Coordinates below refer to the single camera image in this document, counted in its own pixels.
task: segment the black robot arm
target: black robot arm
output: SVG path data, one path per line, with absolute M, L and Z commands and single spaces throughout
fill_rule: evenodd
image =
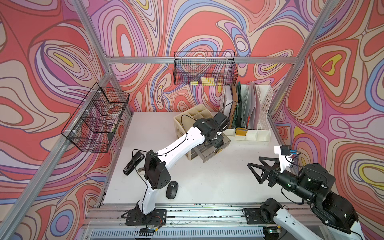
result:
M 259 157 L 259 160 L 262 165 L 248 163 L 248 168 L 260 184 L 268 180 L 270 187 L 275 184 L 282 186 L 302 198 L 303 202 L 305 200 L 323 224 L 348 234 L 351 232 L 350 228 L 358 221 L 358 215 L 347 199 L 331 191 L 335 177 L 320 164 L 307 164 L 295 175 L 286 170 L 280 173 L 278 158 Z M 273 166 L 265 160 L 273 161 Z M 254 167 L 261 169 L 262 173 L 258 175 Z

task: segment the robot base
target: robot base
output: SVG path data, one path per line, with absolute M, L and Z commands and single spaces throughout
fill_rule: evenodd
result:
M 167 210 L 155 209 L 147 215 L 144 215 L 139 208 L 139 204 L 136 204 L 136 207 L 134 209 L 131 209 L 128 212 L 124 213 L 122 217 L 124 217 L 124 215 L 126 215 L 127 218 L 127 220 L 125 221 L 125 225 L 127 226 L 158 226 L 166 224 Z
M 266 224 L 261 219 L 260 209 L 244 209 L 243 212 L 245 213 L 247 224 Z

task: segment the psychedelic patterned wall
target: psychedelic patterned wall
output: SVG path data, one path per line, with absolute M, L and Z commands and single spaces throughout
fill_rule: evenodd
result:
M 383 37 L 383 1 L 341 1 L 274 114 L 299 164 L 336 177 L 371 240 L 384 239 Z
M 0 221 L 103 74 L 68 1 L 0 1 Z M 73 239 L 100 194 L 126 121 L 107 154 L 67 149 L 14 240 Z
M 107 56 L 173 56 L 233 50 L 236 56 L 297 56 L 323 0 L 93 0 L 88 13 Z M 290 65 L 239 64 L 242 83 L 282 83 Z M 112 66 L 135 111 L 217 110 L 221 88 L 175 86 L 172 64 Z
M 258 84 L 272 85 L 276 92 L 290 66 L 248 64 L 245 74 L 237 80 L 242 84 L 256 81 Z M 221 87 L 175 86 L 173 64 L 115 64 L 112 69 L 122 89 L 130 93 L 130 106 L 134 111 L 183 112 L 200 103 L 211 111 L 219 108 Z

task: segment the black wire mesh basket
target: black wire mesh basket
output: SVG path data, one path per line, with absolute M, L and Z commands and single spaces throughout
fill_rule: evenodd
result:
M 232 51 L 179 51 L 174 53 L 175 85 L 234 86 L 238 71 Z
M 82 152 L 108 152 L 128 101 L 122 90 L 99 87 L 70 133 L 66 126 L 61 133 Z

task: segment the red wire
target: red wire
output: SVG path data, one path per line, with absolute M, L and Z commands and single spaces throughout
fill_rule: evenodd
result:
M 161 223 L 161 225 L 163 225 L 163 221 L 161 220 L 161 217 L 159 217 L 159 216 L 156 216 L 156 217 L 158 217 L 160 219 L 160 223 Z

